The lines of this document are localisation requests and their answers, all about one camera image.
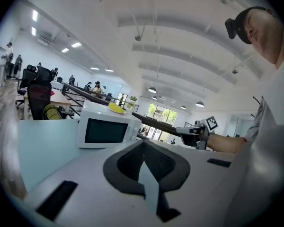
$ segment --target backpack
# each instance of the backpack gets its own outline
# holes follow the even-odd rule
[[[6,62],[10,63],[14,58],[14,53],[9,54],[8,58],[6,59]]]
[[[58,108],[54,104],[49,104],[44,107],[43,110],[43,120],[55,120],[55,119],[62,119],[61,115],[59,114]]]

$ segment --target white ceiling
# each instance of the white ceiling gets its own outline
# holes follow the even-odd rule
[[[138,61],[144,97],[153,96],[147,91],[153,85],[157,96],[191,105],[274,71],[251,45],[228,38],[225,21],[244,9],[233,0],[98,1]],[[138,42],[134,37],[142,31]],[[231,72],[235,66],[238,74]]]
[[[151,99],[147,89],[154,86],[156,96],[165,97],[166,105],[175,100],[176,108],[185,104],[191,111],[197,101],[250,91],[275,71],[251,45],[229,39],[224,25],[248,6],[264,6],[263,0],[54,0],[59,1],[54,9],[48,5],[53,0],[31,1],[70,31],[67,37],[61,26],[41,17],[37,30],[55,50],[68,47],[65,56],[86,68],[95,63],[103,70],[106,61],[141,96]],[[77,40],[71,32],[88,47],[72,49]],[[232,74],[234,67],[238,74]]]

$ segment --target vr headset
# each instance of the vr headset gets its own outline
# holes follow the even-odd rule
[[[248,12],[252,9],[261,9],[261,10],[266,10],[264,7],[251,7],[248,8],[238,14],[236,19],[227,19],[225,21],[225,26],[227,29],[228,37],[230,39],[234,39],[236,35],[239,36],[239,38],[246,44],[251,44],[250,40],[248,39],[248,36],[245,32],[245,18]]]

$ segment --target yellow sponge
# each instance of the yellow sponge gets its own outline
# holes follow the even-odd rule
[[[108,107],[110,110],[118,113],[118,114],[124,114],[125,113],[125,110],[121,107],[119,107],[117,104],[114,104],[114,103],[109,103],[108,104]]]

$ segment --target air conditioner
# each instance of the air conditioner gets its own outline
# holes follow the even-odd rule
[[[41,43],[41,44],[43,44],[44,46],[49,46],[49,45],[51,44],[47,39],[45,39],[45,38],[42,37],[42,36],[39,36],[38,42]]]

